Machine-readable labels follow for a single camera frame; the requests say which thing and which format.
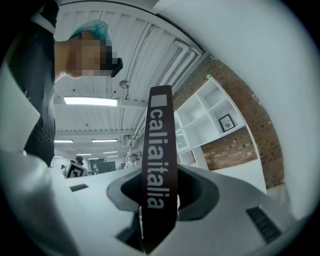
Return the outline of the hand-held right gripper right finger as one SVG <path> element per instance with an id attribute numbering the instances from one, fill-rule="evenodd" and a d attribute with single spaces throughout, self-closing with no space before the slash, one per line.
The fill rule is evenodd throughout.
<path id="1" fill-rule="evenodd" d="M 196 212 L 215 206 L 198 220 L 178 220 L 150 256 L 276 256 L 300 231 L 300 222 L 282 205 L 246 181 L 180 165 L 217 188 L 205 193 Z"/>

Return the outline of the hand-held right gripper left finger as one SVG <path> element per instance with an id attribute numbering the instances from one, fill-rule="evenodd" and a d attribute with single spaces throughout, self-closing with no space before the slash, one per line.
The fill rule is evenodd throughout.
<path id="1" fill-rule="evenodd" d="M 59 170 L 0 149 L 0 189 L 24 233 L 49 256 L 143 256 L 110 235 L 76 199 Z"/>

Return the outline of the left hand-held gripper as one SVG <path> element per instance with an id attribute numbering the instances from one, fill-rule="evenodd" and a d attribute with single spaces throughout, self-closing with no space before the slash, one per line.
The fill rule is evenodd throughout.
<path id="1" fill-rule="evenodd" d="M 71 162 L 67 171 L 66 171 L 65 177 L 66 178 L 82 177 L 84 175 L 84 173 L 85 173 L 85 168 Z"/>

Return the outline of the brown book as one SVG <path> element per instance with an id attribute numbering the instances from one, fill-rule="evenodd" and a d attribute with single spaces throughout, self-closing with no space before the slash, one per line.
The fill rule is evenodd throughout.
<path id="1" fill-rule="evenodd" d="M 149 254 L 171 232 L 177 219 L 178 169 L 170 85 L 150 89 L 142 155 L 142 235 Z"/>

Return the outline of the dark standing board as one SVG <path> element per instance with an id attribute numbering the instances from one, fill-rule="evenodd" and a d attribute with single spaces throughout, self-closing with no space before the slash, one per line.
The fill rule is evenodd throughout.
<path id="1" fill-rule="evenodd" d="M 106 161 L 104 158 L 90 159 L 90 168 L 96 174 L 109 173 L 116 170 L 115 161 Z"/>

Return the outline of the person's black shirt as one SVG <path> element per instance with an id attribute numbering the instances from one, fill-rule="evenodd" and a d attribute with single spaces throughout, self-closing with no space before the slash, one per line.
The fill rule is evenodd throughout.
<path id="1" fill-rule="evenodd" d="M 40 114 L 24 150 L 47 165 L 50 165 L 54 158 L 54 33 L 60 4 L 61 0 L 46 0 L 19 30 L 8 57 L 13 78 Z"/>

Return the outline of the white shelf unit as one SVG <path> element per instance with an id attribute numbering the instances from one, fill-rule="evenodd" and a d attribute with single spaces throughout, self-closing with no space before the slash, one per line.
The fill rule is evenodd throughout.
<path id="1" fill-rule="evenodd" d="M 229 114 L 235 127 L 223 132 L 219 119 Z M 213 78 L 174 113 L 177 161 L 214 171 L 260 160 L 253 134 L 231 97 Z"/>

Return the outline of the green hair net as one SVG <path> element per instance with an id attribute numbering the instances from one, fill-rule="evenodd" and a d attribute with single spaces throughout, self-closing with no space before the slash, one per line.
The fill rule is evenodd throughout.
<path id="1" fill-rule="evenodd" d="M 108 47 L 112 46 L 112 41 L 108 34 L 109 26 L 102 20 L 95 19 L 79 26 L 70 36 L 70 39 L 80 35 L 84 31 L 89 31 L 97 40 L 105 42 Z"/>

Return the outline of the white ceiling pipe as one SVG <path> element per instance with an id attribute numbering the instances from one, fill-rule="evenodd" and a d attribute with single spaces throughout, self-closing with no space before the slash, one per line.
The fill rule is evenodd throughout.
<path id="1" fill-rule="evenodd" d="M 202 53 L 197 49 L 181 41 L 175 40 L 173 43 L 181 51 L 169 66 L 158 86 L 170 85 L 173 88 L 189 68 L 202 56 Z"/>

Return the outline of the black picture frame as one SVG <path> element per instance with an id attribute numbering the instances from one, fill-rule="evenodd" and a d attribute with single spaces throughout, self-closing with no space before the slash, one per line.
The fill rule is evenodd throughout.
<path id="1" fill-rule="evenodd" d="M 225 116 L 221 117 L 218 121 L 223 132 L 227 132 L 236 127 L 229 114 L 226 114 Z"/>

